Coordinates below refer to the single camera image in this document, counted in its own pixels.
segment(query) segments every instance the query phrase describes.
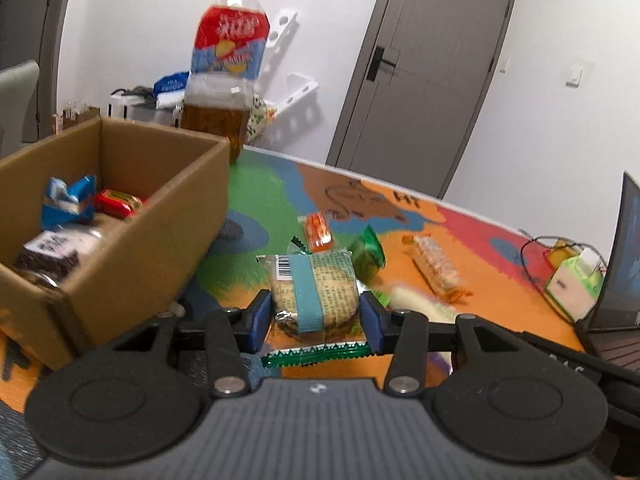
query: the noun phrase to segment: black cable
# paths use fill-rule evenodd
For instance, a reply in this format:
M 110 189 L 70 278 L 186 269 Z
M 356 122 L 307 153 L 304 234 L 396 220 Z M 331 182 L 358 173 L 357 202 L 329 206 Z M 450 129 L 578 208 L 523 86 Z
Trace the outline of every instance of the black cable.
M 571 240 L 570 238 L 565 238 L 563 236 L 536 236 L 535 238 L 531 238 L 530 240 L 527 240 L 524 243 L 524 245 L 520 248 L 520 262 L 522 263 L 522 269 L 524 270 L 524 273 L 526 274 L 527 278 L 531 282 L 531 285 L 533 285 L 533 287 L 537 290 L 537 292 L 540 294 L 540 296 L 542 296 L 542 298 L 545 301 L 548 301 L 548 299 L 546 298 L 546 295 L 545 295 L 545 291 L 543 289 L 539 288 L 538 282 L 536 282 L 535 278 L 529 272 L 529 269 L 527 269 L 527 264 L 526 264 L 525 259 L 524 259 L 524 249 L 529 244 L 539 244 L 539 245 L 541 245 L 541 246 L 543 246 L 544 248 L 547 248 L 547 249 L 553 249 L 554 248 L 553 246 L 548 246 L 546 244 L 541 243 L 540 240 L 562 240 L 563 242 L 566 242 L 566 245 L 564 245 L 562 248 L 572 248 L 572 247 L 589 248 L 589 249 L 591 249 L 593 252 L 595 252 L 598 255 L 602 265 L 604 266 L 604 269 L 607 268 L 606 260 L 604 259 L 604 257 L 600 253 L 600 251 L 597 250 L 591 244 L 586 244 L 586 243 L 583 243 L 583 242 L 576 242 L 574 240 Z M 560 314 L 557 311 L 556 311 L 556 314 L 558 314 L 558 317 L 560 317 L 562 320 L 566 321 L 564 319 L 564 317 L 560 316 Z

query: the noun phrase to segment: black door handle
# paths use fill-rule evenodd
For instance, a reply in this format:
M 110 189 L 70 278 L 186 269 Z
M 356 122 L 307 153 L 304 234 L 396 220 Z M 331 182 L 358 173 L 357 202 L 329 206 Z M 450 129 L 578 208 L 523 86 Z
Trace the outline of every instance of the black door handle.
M 391 61 L 387 61 L 386 59 L 382 59 L 383 54 L 385 53 L 385 47 L 377 46 L 373 51 L 373 57 L 371 58 L 371 64 L 369 65 L 369 71 L 367 72 L 367 80 L 375 81 L 376 76 L 378 75 L 378 69 L 380 68 L 380 63 L 384 63 L 386 65 L 396 67 L 395 63 Z

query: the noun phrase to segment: red and blue label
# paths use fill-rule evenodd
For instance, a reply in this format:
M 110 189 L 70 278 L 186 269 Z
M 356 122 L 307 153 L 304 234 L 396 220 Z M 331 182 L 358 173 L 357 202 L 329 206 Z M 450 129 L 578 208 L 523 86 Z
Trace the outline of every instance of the red and blue label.
M 213 6 L 200 20 L 191 72 L 229 72 L 254 80 L 268 34 L 269 20 L 262 12 Z

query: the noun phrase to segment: brown liquid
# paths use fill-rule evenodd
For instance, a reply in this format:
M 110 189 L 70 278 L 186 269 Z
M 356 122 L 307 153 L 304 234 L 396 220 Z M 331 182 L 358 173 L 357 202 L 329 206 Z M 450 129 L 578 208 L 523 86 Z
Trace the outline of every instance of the brown liquid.
M 229 162 L 235 162 L 246 139 L 249 110 L 227 110 L 184 105 L 182 123 L 186 130 L 226 137 L 231 142 Z

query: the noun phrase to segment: cardboard box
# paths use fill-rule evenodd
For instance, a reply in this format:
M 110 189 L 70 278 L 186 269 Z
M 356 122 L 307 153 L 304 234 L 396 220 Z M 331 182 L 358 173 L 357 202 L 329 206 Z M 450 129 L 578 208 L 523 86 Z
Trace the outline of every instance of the cardboard box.
M 165 126 L 85 122 L 0 160 L 0 326 L 51 368 L 166 310 L 226 216 L 228 141 Z M 98 188 L 148 198 L 59 288 L 12 270 L 40 232 L 49 178 L 95 174 Z

